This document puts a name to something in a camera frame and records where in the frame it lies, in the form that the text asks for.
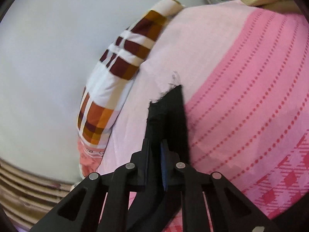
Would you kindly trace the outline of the black pants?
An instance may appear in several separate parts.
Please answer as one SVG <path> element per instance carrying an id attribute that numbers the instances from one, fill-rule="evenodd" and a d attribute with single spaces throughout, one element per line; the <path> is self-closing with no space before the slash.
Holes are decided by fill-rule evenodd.
<path id="1" fill-rule="evenodd" d="M 146 184 L 128 210 L 126 231 L 163 231 L 181 207 L 180 191 L 169 186 L 172 170 L 177 159 L 190 162 L 181 85 L 150 102 L 142 149 Z"/>

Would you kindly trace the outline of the wooden slatted headboard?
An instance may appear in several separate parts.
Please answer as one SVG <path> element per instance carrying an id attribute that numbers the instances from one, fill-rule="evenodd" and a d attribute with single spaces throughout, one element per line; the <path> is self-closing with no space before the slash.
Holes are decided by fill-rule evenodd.
<path id="1" fill-rule="evenodd" d="M 1 160 L 1 206 L 18 228 L 29 231 L 72 188 L 72 184 L 40 177 Z"/>

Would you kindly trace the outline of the orange plaid pillow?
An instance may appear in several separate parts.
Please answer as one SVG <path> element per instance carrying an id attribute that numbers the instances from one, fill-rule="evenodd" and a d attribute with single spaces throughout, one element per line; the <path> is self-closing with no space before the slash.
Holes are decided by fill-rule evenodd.
<path id="1" fill-rule="evenodd" d="M 82 177 L 97 170 L 114 123 L 148 57 L 169 20 L 184 6 L 161 0 L 126 28 L 104 51 L 88 78 L 77 115 L 77 148 Z"/>

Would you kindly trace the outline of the pink checkered bed sheet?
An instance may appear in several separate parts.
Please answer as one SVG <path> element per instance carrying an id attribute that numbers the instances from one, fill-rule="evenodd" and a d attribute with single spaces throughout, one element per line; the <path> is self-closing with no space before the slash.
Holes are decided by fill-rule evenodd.
<path id="1" fill-rule="evenodd" d="M 141 65 L 98 172 L 141 150 L 149 105 L 182 87 L 187 131 L 159 119 L 197 171 L 224 175 L 281 231 L 308 231 L 308 20 L 241 2 L 184 9 Z"/>

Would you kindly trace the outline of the beige blanket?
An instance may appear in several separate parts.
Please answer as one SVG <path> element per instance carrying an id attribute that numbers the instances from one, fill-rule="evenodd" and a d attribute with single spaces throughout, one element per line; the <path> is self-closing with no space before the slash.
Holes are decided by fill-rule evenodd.
<path id="1" fill-rule="evenodd" d="M 280 14 L 302 14 L 294 0 L 241 0 L 251 7 L 261 7 Z"/>

